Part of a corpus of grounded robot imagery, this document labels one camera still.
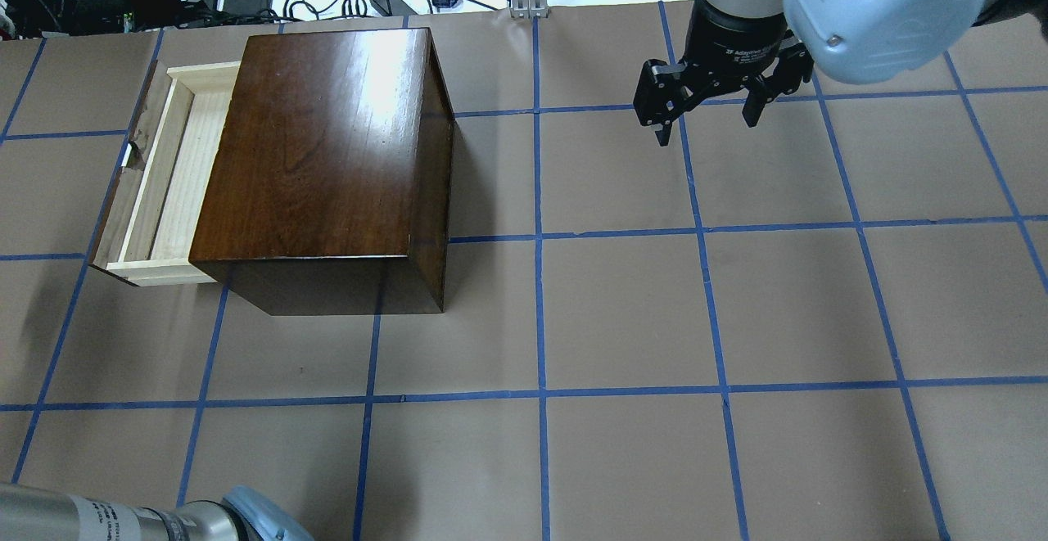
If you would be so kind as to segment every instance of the open drawer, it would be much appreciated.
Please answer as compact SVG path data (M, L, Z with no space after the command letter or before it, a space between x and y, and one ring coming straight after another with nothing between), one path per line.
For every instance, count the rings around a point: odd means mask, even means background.
M93 266L134 285L215 281L189 256L239 69L157 63Z
M256 36L154 66L90 260L272 315L443 309L454 116L428 29Z

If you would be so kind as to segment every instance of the brown wooden drawer cabinet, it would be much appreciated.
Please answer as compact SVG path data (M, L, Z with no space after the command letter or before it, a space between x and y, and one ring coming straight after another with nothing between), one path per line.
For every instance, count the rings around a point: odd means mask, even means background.
M272 315L443 309L452 127L428 29L258 36L158 64L92 265Z

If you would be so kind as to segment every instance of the robotic arm link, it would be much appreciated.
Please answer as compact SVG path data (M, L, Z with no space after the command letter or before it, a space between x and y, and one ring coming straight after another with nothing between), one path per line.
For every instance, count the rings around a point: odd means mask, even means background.
M633 107L665 146L685 112L746 89L742 114L754 127L767 104L810 82L815 63L845 83L887 81L973 25L1025 13L1041 18L1048 40L1048 0L695 0L679 62L647 61Z

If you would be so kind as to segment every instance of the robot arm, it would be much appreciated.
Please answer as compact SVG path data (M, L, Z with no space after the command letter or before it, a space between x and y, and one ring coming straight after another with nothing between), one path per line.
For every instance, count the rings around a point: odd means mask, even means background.
M1048 0L695 0L680 61L646 62L633 106L665 146L686 111L746 89L743 118L754 127L764 105L811 80L815 63L845 83L887 81L933 60L973 24L1028 12L1044 20Z

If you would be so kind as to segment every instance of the light blue joint cover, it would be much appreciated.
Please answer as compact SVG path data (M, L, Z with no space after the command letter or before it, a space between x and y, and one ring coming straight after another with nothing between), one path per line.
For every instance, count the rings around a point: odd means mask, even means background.
M250 488L238 485L222 499L243 517L263 541L313 541L290 515Z
M888 81L941 55L985 0L783 0L815 64L842 83Z

